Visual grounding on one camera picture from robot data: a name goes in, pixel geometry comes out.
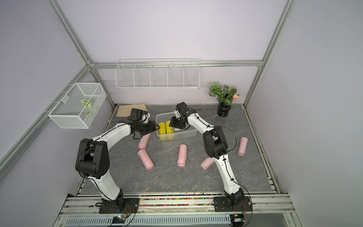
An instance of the gray marble surface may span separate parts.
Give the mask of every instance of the gray marble surface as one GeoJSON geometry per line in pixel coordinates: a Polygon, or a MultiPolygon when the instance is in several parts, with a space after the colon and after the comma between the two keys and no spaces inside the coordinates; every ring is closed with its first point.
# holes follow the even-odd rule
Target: gray marble surface
{"type": "MultiPolygon", "coordinates": [[[[242,105],[234,104],[227,117],[217,115],[217,105],[188,105],[189,108],[203,109],[200,116],[213,125],[231,128],[237,135],[237,147],[228,153],[230,164],[238,183],[249,191],[271,191],[266,172],[251,134],[242,105]],[[240,138],[247,137],[245,156],[237,154],[240,138]]],[[[175,105],[147,105],[150,120],[160,113],[172,112],[175,105]]],[[[121,118],[114,114],[109,129],[121,118]]],[[[229,148],[235,145],[234,135],[223,129],[229,148]]],[[[203,137],[197,133],[194,137],[160,141],[153,132],[146,151],[154,163],[154,168],[146,170],[137,155],[139,140],[132,135],[120,140],[109,151],[110,173],[115,183],[124,192],[186,192],[186,191],[224,191],[222,178],[214,163],[207,170],[200,166],[207,157],[203,137]],[[179,145],[187,145],[185,167],[177,165],[179,145]]],[[[86,180],[81,193],[97,193],[96,187],[86,180]]]]}

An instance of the black mounting plate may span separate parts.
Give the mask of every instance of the black mounting plate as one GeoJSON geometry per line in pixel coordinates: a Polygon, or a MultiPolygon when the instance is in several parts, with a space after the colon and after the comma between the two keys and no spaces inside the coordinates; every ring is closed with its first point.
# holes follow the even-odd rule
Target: black mounting plate
{"type": "MultiPolygon", "coordinates": [[[[129,205],[131,207],[131,213],[136,213],[139,208],[139,198],[124,198],[123,202],[126,205],[129,205]]],[[[125,208],[121,211],[118,210],[118,207],[110,206],[108,204],[102,203],[102,205],[99,208],[100,214],[117,214],[117,213],[130,213],[130,208],[128,206],[125,206],[125,208]]]]}
{"type": "MultiPolygon", "coordinates": [[[[252,211],[252,205],[248,205],[251,202],[251,199],[248,196],[245,196],[242,204],[245,206],[246,211],[252,211]]],[[[241,206],[238,209],[229,209],[227,206],[227,198],[224,196],[214,197],[214,211],[215,212],[230,212],[230,211],[244,211],[245,209],[241,206]]]]}

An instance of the pink roll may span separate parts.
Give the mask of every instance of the pink roll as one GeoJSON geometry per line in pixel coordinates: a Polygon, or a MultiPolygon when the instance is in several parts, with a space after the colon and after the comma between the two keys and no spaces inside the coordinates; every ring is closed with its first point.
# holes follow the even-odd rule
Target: pink roll
{"type": "Polygon", "coordinates": [[[238,155],[244,156],[246,152],[246,146],[247,146],[248,139],[246,137],[242,137],[240,141],[240,146],[238,148],[238,155]]]}
{"type": "Polygon", "coordinates": [[[148,141],[149,141],[149,139],[150,139],[150,136],[151,136],[151,133],[144,135],[144,136],[140,139],[140,142],[139,142],[139,148],[140,148],[140,149],[145,149],[145,148],[146,148],[146,145],[147,145],[147,142],[148,142],[148,141]]]}
{"type": "Polygon", "coordinates": [[[200,166],[206,170],[208,169],[212,164],[214,163],[214,159],[213,158],[210,158],[210,157],[207,157],[205,158],[204,161],[202,161],[202,163],[200,164],[200,166]]]}
{"type": "Polygon", "coordinates": [[[137,152],[137,155],[141,158],[142,163],[144,164],[147,170],[150,170],[154,167],[154,163],[150,159],[145,149],[141,149],[137,152]]]}
{"type": "Polygon", "coordinates": [[[187,160],[187,146],[185,144],[181,144],[179,146],[179,157],[178,157],[178,166],[185,166],[185,162],[187,160]]]}

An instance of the potted plant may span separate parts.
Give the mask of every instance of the potted plant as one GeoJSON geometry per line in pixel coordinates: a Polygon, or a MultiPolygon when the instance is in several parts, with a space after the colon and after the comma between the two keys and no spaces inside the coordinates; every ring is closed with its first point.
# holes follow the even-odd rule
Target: potted plant
{"type": "Polygon", "coordinates": [[[219,102],[217,114],[219,116],[226,117],[228,115],[229,110],[232,108],[232,101],[238,99],[239,94],[236,93],[237,88],[235,86],[228,87],[224,85],[224,88],[221,88],[219,82],[211,83],[209,96],[217,96],[217,101],[219,102]]]}

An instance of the wall-mounted wire shelf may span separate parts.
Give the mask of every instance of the wall-mounted wire shelf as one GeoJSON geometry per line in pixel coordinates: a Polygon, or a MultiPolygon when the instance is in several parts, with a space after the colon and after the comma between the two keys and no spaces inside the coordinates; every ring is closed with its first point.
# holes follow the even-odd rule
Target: wall-mounted wire shelf
{"type": "Polygon", "coordinates": [[[48,114],[62,129],[88,129],[105,101],[99,83],[75,83],[48,114]]]}
{"type": "Polygon", "coordinates": [[[119,89],[199,89],[199,60],[118,60],[115,80],[119,89]]]}

